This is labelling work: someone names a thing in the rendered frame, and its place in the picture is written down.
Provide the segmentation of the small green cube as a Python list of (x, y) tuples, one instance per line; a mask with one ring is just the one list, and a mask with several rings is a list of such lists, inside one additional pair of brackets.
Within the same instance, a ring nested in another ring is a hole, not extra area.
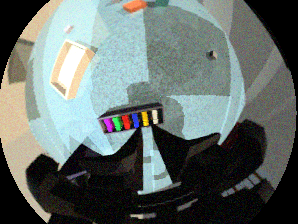
[(158, 6), (166, 6), (166, 4), (169, 4), (169, 0), (156, 0), (156, 3), (158, 3)]

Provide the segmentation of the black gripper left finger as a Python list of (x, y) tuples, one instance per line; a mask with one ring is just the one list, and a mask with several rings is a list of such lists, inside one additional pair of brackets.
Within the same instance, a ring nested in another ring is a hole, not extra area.
[(89, 156), (78, 159), (78, 165), (90, 175), (124, 176), (132, 181), (137, 190), (144, 189), (144, 164), (142, 164), (142, 129), (134, 129), (132, 137), (125, 141), (120, 149), (113, 155)]

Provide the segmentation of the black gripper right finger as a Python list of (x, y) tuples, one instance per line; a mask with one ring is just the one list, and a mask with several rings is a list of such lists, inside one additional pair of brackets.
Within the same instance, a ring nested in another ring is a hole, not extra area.
[(154, 124), (152, 125), (152, 131), (172, 184), (181, 181), (180, 176), (184, 173), (190, 157), (213, 147), (221, 139), (221, 133), (218, 132), (212, 133), (212, 135), (209, 133), (208, 136), (204, 137), (201, 136), (200, 139), (181, 139), (181, 137), (173, 136), (173, 133), (165, 131), (165, 129)]

